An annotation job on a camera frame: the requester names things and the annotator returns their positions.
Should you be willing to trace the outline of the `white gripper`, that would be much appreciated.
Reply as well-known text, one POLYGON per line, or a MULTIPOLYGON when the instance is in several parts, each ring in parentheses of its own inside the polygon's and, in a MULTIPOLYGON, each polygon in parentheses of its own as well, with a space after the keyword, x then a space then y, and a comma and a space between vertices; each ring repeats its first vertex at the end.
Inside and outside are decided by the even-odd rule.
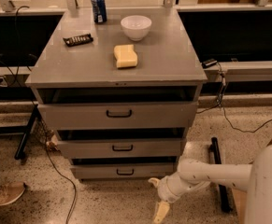
POLYGON ((152 219, 153 224, 161 224, 170 210, 170 203, 176 202, 182 195, 188 192, 204 189, 209 185, 208 181, 190 182, 182 179, 178 173, 167 175, 161 180, 152 177, 148 180, 157 188, 161 201, 155 205, 152 219))

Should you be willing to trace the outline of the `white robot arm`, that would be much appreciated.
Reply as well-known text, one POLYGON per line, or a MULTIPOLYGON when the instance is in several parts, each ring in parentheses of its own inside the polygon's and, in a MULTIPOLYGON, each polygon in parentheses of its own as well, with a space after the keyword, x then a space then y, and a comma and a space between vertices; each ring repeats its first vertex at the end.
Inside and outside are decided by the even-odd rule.
POLYGON ((210 183, 247 193, 244 224, 272 224, 272 144, 265 147, 251 164, 209 164, 181 158, 177 171, 149 182, 157 188, 153 224, 161 224, 170 205, 183 194, 210 183))

